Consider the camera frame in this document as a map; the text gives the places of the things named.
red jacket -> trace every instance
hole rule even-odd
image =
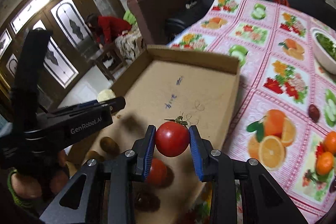
[[[102,29],[102,33],[96,33],[97,42],[100,43],[100,36],[104,34],[105,44],[111,43],[123,31],[130,31],[132,26],[125,20],[117,17],[98,16],[98,26]]]

person's hand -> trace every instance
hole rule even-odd
[[[64,150],[58,153],[58,164],[64,167],[66,164],[67,155]],[[62,170],[56,172],[51,179],[49,187],[53,194],[58,194],[66,185],[69,178]],[[42,196],[40,183],[33,177],[25,176],[19,173],[11,176],[12,188],[16,195],[20,198],[33,199]]]

tomato stem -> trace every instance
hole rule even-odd
[[[171,122],[177,122],[183,126],[187,126],[188,125],[188,122],[186,121],[183,121],[183,116],[178,116],[175,120],[173,119],[165,119],[165,121],[171,121]]]

tablecloth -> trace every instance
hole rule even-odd
[[[325,113],[328,98],[336,95],[335,77],[314,58],[313,28],[336,38],[322,22],[280,4],[215,0],[203,19],[170,44],[240,59],[238,97],[223,151],[232,159],[257,158],[308,223],[321,218],[336,197],[329,192],[334,170],[323,182],[307,178],[315,172],[316,151],[336,123]],[[320,111],[317,123],[309,118],[310,104]],[[263,132],[258,131],[259,124]],[[239,187],[236,191],[242,223]],[[207,186],[182,223],[206,223],[210,204]]]
[[[126,35],[115,39],[116,46],[126,60],[134,61],[140,55],[141,49],[137,45],[137,40],[141,39],[141,37],[138,24],[134,24]]]

floor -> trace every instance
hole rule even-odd
[[[111,60],[106,61],[104,65],[109,67],[111,62]],[[122,67],[113,74],[114,78],[119,78],[125,70],[126,68]],[[112,84],[113,81],[108,80],[98,67],[94,66],[76,83],[58,107],[71,106],[95,100],[99,92],[109,89]]]

